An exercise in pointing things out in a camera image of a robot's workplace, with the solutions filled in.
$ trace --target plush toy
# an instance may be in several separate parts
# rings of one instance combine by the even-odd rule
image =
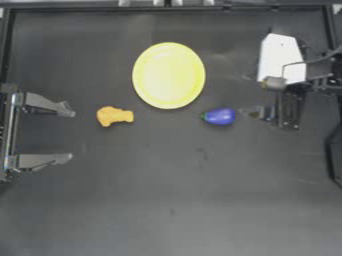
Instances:
[[[133,112],[115,107],[103,107],[97,110],[97,120],[103,127],[117,122],[133,122]]]

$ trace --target black metal frame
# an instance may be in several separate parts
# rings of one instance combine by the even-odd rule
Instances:
[[[160,7],[155,7],[152,1],[136,2],[129,7],[119,7],[119,1],[85,1],[85,2],[35,2],[33,3],[10,3],[6,2],[4,4],[6,7],[4,9],[2,16],[2,28],[1,28],[1,40],[0,40],[0,83],[6,82],[6,72],[8,72],[8,61],[9,61],[9,52],[10,52],[10,38],[12,38],[12,27],[14,21],[16,12],[35,12],[35,11],[55,11],[55,12],[92,12],[92,11],[111,11],[111,12],[206,12],[206,11],[223,11],[223,12],[280,12],[280,11],[303,11],[303,10],[319,10],[322,12],[324,31],[326,31],[326,40],[327,46],[330,49],[335,49],[339,42],[335,32],[335,24],[334,24],[334,13],[332,6],[323,3],[275,3],[275,4],[240,4],[232,3],[231,1],[215,1],[215,5],[203,6],[202,0],[195,0],[187,2],[184,6],[173,6],[172,0],[164,0],[164,5]],[[342,119],[342,96],[338,97],[339,101],[339,113]],[[0,124],[0,132],[1,126],[4,127],[4,134],[1,141],[6,140],[8,129],[10,128],[9,123]],[[335,166],[331,164],[334,161],[331,148],[328,145],[331,144],[332,137],[330,136],[326,142],[326,155],[330,173],[335,173]],[[1,143],[0,146],[0,166],[4,166],[4,153],[6,149],[9,149],[10,154],[14,152],[14,134],[10,140],[10,145],[6,143]]]

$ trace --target yellow plate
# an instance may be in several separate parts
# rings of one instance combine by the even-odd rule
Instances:
[[[175,109],[190,104],[202,92],[204,65],[196,53],[177,43],[151,46],[133,66],[133,88],[153,107]]]

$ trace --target metal clamp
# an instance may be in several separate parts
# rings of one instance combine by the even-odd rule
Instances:
[[[8,156],[4,168],[16,172],[35,172],[49,165],[65,164],[72,159],[72,154],[55,155],[14,155]]]

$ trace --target metal bracket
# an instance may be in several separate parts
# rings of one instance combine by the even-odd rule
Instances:
[[[64,117],[75,117],[76,115],[65,101],[55,103],[39,94],[31,92],[16,93],[14,102],[12,102],[12,104],[23,107],[24,112],[29,114],[55,114]]]
[[[49,165],[65,164],[72,154],[14,155],[5,158],[5,169],[16,172],[35,172]]]

